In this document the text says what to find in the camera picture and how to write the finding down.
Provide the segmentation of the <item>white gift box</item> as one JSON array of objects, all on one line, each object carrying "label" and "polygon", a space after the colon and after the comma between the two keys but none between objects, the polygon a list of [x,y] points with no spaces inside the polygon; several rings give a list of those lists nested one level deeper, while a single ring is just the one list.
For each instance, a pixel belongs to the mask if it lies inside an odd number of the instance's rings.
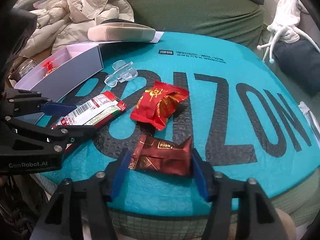
[{"label": "white gift box", "polygon": [[[163,35],[163,32],[158,31],[151,42],[84,42],[67,46],[39,63],[14,88],[40,92],[54,102],[71,95],[76,88],[82,88],[87,95],[95,93],[98,88],[89,90],[86,82],[90,78],[99,79],[98,83],[106,88],[104,79],[108,73],[114,72],[107,61],[125,59],[130,51],[153,48],[155,44],[164,41]],[[42,65],[47,60],[54,60],[56,70],[45,76],[47,70]]]}]

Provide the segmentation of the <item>dark red Kisses packet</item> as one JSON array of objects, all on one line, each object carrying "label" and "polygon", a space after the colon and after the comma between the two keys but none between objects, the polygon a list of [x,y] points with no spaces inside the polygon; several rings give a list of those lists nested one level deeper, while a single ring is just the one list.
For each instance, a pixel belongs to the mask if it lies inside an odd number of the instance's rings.
[{"label": "dark red Kisses packet", "polygon": [[191,176],[192,137],[181,144],[141,135],[129,168],[177,176]]}]

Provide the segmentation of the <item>long red white snack packet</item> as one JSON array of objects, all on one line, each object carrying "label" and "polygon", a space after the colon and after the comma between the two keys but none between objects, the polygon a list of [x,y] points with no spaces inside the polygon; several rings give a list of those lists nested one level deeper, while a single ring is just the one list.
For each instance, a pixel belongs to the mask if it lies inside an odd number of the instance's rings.
[{"label": "long red white snack packet", "polygon": [[105,91],[77,107],[52,126],[94,126],[101,128],[121,115],[126,104],[110,91]]}]

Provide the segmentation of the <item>red gold candy packet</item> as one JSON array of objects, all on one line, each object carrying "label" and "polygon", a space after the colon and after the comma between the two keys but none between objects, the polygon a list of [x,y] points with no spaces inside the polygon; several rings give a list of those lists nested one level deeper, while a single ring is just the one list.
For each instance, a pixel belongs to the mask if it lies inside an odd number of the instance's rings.
[{"label": "red gold candy packet", "polygon": [[155,81],[152,88],[144,90],[130,118],[137,122],[151,124],[161,131],[166,127],[179,103],[186,100],[188,96],[189,91],[184,88]]},{"label": "red gold candy packet", "polygon": [[48,75],[49,75],[50,73],[52,73],[54,70],[56,70],[56,67],[47,70],[45,76],[48,76]]}]

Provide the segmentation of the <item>clear plastic clip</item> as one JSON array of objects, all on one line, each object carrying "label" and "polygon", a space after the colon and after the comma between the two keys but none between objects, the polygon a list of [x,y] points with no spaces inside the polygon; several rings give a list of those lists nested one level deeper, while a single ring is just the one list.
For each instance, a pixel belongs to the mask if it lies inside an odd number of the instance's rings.
[{"label": "clear plastic clip", "polygon": [[133,62],[125,62],[123,60],[116,61],[112,68],[114,72],[105,77],[104,83],[108,87],[116,87],[118,83],[131,81],[138,76],[138,71],[133,66]]}]

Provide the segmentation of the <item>clear plastic jar blue label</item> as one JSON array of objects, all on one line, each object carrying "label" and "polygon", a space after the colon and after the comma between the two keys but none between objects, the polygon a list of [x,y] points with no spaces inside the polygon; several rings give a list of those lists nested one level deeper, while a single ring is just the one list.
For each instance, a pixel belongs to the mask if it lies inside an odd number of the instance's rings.
[{"label": "clear plastic jar blue label", "polygon": [[37,62],[35,60],[26,57],[19,57],[15,60],[9,70],[8,78],[18,82],[36,66]]}]

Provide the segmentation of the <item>teal POIZON bubble mailer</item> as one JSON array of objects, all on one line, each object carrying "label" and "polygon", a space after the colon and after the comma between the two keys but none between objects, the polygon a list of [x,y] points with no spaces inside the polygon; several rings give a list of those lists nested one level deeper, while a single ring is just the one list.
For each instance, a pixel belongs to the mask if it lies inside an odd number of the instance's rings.
[{"label": "teal POIZON bubble mailer", "polygon": [[[175,143],[188,137],[199,155],[236,180],[255,178],[269,197],[296,187],[319,167],[319,146],[297,103],[250,49],[213,37],[166,32],[158,43],[107,43],[104,69],[70,92],[80,105],[107,88],[103,81],[118,60],[131,61],[138,76],[112,89],[127,105],[119,118],[82,144],[59,171],[38,174],[53,193],[63,178],[89,178],[123,148],[133,150],[148,133]],[[137,124],[130,113],[156,80],[189,91],[162,131]]]}]

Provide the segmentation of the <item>beige puffer jacket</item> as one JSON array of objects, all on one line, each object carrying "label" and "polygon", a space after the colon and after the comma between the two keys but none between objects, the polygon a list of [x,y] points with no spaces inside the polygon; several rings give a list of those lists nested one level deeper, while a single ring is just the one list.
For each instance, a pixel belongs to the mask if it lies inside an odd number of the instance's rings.
[{"label": "beige puffer jacket", "polygon": [[27,58],[86,42],[89,28],[105,20],[135,20],[127,0],[18,0],[14,7],[37,15],[36,29],[20,52]]}]

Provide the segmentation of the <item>person's knee beige trousers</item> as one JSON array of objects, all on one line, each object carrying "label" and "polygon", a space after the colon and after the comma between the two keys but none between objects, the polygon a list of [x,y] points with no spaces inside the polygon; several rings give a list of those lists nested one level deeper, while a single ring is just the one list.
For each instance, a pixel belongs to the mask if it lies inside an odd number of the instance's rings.
[{"label": "person's knee beige trousers", "polygon": [[284,211],[276,209],[289,240],[296,240],[296,227],[293,219]]}]

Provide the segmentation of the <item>white tissue and plastic pack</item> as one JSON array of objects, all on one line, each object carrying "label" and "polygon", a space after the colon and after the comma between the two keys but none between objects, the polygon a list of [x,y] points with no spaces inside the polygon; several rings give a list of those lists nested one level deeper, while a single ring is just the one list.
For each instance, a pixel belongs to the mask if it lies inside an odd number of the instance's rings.
[{"label": "white tissue and plastic pack", "polygon": [[303,115],[305,116],[310,127],[312,128],[313,133],[315,135],[315,138],[317,140],[317,143],[319,144],[320,143],[320,128],[319,128],[319,123],[318,123],[316,117],[314,116],[314,114],[312,113],[310,108],[303,101],[301,101],[299,103],[298,107],[301,110],[301,112],[303,113]]}]

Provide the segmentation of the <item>dark blue folded garment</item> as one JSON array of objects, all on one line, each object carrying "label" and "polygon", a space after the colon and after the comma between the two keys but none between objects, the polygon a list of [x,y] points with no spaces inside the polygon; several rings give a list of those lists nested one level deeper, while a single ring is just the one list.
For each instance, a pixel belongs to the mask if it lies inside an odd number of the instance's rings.
[{"label": "dark blue folded garment", "polygon": [[319,52],[306,39],[295,43],[277,42],[273,49],[280,70],[309,95],[319,92]]}]

